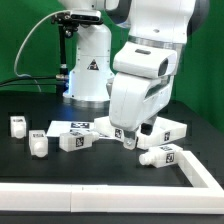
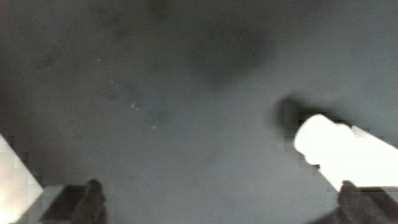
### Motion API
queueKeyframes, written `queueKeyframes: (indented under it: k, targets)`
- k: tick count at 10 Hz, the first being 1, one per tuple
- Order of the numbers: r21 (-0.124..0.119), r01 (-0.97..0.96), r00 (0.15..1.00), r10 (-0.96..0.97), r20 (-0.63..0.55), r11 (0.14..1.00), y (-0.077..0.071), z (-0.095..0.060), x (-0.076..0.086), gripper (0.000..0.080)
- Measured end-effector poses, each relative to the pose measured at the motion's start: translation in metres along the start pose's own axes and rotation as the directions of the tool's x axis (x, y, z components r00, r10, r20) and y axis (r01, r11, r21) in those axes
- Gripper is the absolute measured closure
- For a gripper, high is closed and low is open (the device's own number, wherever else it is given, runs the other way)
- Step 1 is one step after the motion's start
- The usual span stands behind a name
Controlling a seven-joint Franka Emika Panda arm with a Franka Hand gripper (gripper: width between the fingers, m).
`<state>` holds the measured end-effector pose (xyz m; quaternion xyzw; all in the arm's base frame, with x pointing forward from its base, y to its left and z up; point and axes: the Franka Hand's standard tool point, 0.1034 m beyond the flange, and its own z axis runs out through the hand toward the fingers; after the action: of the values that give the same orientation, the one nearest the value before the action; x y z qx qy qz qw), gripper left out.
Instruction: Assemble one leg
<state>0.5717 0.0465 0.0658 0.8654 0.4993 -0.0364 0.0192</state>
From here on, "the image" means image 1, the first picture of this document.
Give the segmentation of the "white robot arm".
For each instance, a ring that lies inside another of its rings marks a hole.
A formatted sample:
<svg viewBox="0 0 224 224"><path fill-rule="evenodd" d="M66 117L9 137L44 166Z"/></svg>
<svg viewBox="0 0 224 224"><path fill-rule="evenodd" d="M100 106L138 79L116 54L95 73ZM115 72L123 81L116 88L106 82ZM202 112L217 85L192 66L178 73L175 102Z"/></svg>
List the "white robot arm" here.
<svg viewBox="0 0 224 224"><path fill-rule="evenodd" d="M63 97L109 105L108 124L124 147L155 142L157 114L170 101L187 37L206 19L209 0L59 0L78 28L75 67Z"/></svg>

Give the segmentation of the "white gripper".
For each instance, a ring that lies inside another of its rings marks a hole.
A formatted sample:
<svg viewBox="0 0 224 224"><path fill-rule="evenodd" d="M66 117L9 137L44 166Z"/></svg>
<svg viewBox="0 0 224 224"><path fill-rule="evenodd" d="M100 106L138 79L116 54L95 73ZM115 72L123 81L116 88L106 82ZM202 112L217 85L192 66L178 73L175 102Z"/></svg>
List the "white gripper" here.
<svg viewBox="0 0 224 224"><path fill-rule="evenodd" d="M109 119L114 127L125 130L124 147L134 149L141 125L142 134L150 134L156 114L171 97L173 76L149 79L118 73L112 84Z"/></svg>

